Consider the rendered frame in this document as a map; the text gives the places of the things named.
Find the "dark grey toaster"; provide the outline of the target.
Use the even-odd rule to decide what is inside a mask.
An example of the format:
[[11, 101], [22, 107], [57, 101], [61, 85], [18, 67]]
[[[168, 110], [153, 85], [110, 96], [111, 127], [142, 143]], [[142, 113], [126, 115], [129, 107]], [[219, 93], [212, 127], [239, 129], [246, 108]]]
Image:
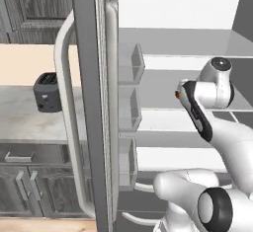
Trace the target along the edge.
[[43, 73], [34, 84], [33, 90], [41, 113], [58, 113], [62, 110], [55, 72]]

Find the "grey wood wall cupboard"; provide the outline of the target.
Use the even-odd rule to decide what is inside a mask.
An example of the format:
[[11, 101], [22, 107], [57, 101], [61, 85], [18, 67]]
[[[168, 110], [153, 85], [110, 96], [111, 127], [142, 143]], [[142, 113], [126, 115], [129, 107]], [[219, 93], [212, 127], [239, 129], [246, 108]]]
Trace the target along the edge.
[[0, 0], [0, 43], [54, 44], [72, 0]]

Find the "grey open fridge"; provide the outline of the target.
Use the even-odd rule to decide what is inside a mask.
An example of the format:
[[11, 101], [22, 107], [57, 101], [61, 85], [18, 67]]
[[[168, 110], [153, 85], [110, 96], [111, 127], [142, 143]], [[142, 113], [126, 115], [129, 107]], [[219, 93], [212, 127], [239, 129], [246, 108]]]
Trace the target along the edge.
[[[253, 0], [119, 0], [120, 28], [233, 30], [253, 41]], [[145, 69], [201, 71], [214, 57], [232, 64], [230, 81], [234, 96], [225, 109], [213, 109], [214, 116], [243, 123], [253, 129], [253, 57], [148, 55]], [[138, 131], [198, 132], [185, 108], [181, 110], [141, 109]], [[138, 147], [135, 183], [153, 185], [159, 173], [184, 169], [207, 169], [216, 173], [219, 185], [232, 187], [222, 159], [213, 148]], [[133, 189], [120, 197], [117, 227], [123, 232], [153, 232], [155, 226], [134, 224], [122, 216], [162, 219], [168, 202], [155, 192]]]

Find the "grey fridge door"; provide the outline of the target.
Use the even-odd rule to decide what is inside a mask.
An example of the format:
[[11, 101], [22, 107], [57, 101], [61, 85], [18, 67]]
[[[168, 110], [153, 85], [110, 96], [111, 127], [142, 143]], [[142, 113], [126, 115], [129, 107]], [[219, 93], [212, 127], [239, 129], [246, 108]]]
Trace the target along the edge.
[[98, 232], [123, 232], [119, 125], [119, 1], [73, 0], [86, 136]]

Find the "grey wood cupboard door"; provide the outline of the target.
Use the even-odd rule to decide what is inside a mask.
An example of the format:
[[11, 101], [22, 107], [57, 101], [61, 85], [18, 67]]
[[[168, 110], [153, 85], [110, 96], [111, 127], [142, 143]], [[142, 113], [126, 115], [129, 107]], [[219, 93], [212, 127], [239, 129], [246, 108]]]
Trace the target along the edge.
[[[30, 192], [28, 201], [22, 199], [16, 183], [20, 170], [27, 175], [27, 186]], [[42, 209], [33, 193], [27, 167], [0, 166], [0, 216], [42, 217]]]
[[42, 192], [39, 204], [47, 218], [88, 218], [80, 208], [70, 167], [30, 167], [37, 171], [37, 183]]

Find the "grey wood drawer front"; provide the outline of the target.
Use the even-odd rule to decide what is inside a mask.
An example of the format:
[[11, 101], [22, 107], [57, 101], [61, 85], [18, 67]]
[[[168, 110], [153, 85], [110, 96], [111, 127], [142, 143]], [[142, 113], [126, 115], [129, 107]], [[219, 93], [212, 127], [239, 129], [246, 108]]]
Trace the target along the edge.
[[8, 163], [4, 160], [8, 152], [12, 156], [30, 156], [32, 153], [35, 153], [33, 162], [25, 164], [65, 164], [70, 161], [67, 145], [32, 143], [0, 144], [0, 163]]

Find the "clear fridge door bin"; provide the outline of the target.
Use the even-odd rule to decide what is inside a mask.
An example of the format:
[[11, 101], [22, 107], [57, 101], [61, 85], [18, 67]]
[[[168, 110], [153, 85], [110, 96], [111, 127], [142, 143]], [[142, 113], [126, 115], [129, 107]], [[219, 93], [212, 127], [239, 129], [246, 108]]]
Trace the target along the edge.
[[120, 86], [119, 96], [120, 131], [136, 132], [142, 120], [138, 89], [136, 86]]
[[137, 154], [134, 138], [120, 139], [120, 191], [129, 192], [134, 189], [137, 178]]
[[139, 43], [121, 42], [119, 45], [119, 82], [121, 85], [138, 85], [145, 69]]

